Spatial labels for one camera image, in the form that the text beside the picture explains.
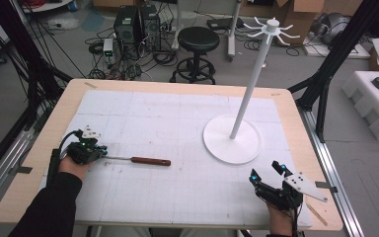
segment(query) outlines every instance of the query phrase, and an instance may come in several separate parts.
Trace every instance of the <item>white vertical pole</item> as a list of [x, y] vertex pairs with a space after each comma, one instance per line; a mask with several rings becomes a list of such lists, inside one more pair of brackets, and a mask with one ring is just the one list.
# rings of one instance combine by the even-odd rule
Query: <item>white vertical pole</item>
[[257, 85], [258, 78], [260, 77], [261, 70], [263, 69], [263, 64], [265, 62], [266, 55], [269, 51], [272, 38], [273, 36], [264, 35], [264, 39], [260, 47], [260, 53], [258, 53], [257, 61], [254, 65], [254, 71], [251, 75], [251, 80], [248, 84], [248, 87], [246, 88], [245, 96], [243, 97], [241, 108], [239, 109], [238, 116], [236, 117], [232, 134], [230, 134], [231, 139], [235, 139], [236, 134], [238, 133], [239, 126], [241, 125], [242, 119], [245, 115], [246, 107], [248, 106], [252, 93], [254, 92], [255, 86]]

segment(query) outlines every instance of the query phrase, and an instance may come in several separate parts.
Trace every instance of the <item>white paper sheet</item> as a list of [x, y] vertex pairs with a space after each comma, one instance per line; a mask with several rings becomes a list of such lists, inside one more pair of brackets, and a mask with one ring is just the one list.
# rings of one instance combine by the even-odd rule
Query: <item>white paper sheet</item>
[[[274, 101], [252, 98], [245, 113], [264, 142], [254, 161], [226, 164], [210, 155], [202, 141], [206, 124], [223, 114], [236, 115], [241, 102], [224, 96], [88, 91], [66, 133], [89, 125], [102, 134], [98, 144], [106, 145], [111, 156], [169, 159], [172, 165], [96, 161], [77, 198], [76, 219], [266, 225], [266, 206], [249, 182], [251, 170], [276, 188], [282, 177], [271, 168], [273, 160], [295, 172]], [[298, 224], [311, 226], [307, 206], [302, 208]]]

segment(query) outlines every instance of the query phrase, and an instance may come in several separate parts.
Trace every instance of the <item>stool leg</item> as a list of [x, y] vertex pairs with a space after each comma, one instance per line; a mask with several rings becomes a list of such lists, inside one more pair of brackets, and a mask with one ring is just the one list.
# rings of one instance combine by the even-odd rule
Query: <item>stool leg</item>
[[193, 83], [196, 80], [196, 77], [199, 75], [199, 53], [193, 54], [193, 68], [192, 68], [192, 75], [190, 76], [191, 79], [189, 80], [190, 83]]

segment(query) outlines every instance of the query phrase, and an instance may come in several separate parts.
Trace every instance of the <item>metal bar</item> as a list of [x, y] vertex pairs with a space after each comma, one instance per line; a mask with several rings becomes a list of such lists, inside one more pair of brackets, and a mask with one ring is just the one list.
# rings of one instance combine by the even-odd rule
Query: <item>metal bar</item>
[[335, 202], [337, 203], [338, 210], [341, 213], [343, 224], [351, 237], [364, 236], [352, 205], [349, 202], [346, 191], [343, 188], [341, 178], [335, 167], [334, 161], [331, 157], [327, 145], [320, 141], [318, 134], [315, 132], [316, 120], [312, 112], [304, 112], [299, 110], [300, 116], [303, 118], [304, 123], [307, 126], [310, 140], [314, 145], [315, 152], [318, 155], [319, 162], [322, 170], [326, 176], [331, 187], [336, 187], [338, 192], [333, 193]]
[[9, 176], [11, 168], [22, 158], [34, 137], [33, 129], [21, 131], [0, 163], [0, 188]]

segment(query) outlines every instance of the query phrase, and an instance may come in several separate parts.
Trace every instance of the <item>table frame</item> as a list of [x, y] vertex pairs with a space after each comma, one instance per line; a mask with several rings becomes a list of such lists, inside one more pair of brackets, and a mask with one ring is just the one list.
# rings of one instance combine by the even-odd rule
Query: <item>table frame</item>
[[[35, 145], [27, 156], [24, 166], [32, 167], [29, 174], [17, 174], [0, 202], [0, 222], [16, 223], [20, 220], [33, 198], [38, 193], [42, 175], [45, 173], [51, 150], [58, 147], [69, 122], [74, 117], [83, 95], [88, 90], [133, 91], [149, 93], [223, 95], [243, 97], [246, 88], [234, 86], [169, 84], [155, 82], [106, 81], [92, 79], [72, 80], [50, 118], [42, 129]], [[285, 89], [256, 88], [253, 97], [273, 99], [281, 125], [297, 171], [304, 172], [312, 181], [325, 182], [325, 176], [316, 157], [292, 95]], [[342, 229], [342, 221], [330, 190], [322, 189], [328, 202], [305, 197], [311, 209], [313, 225], [305, 230]]]

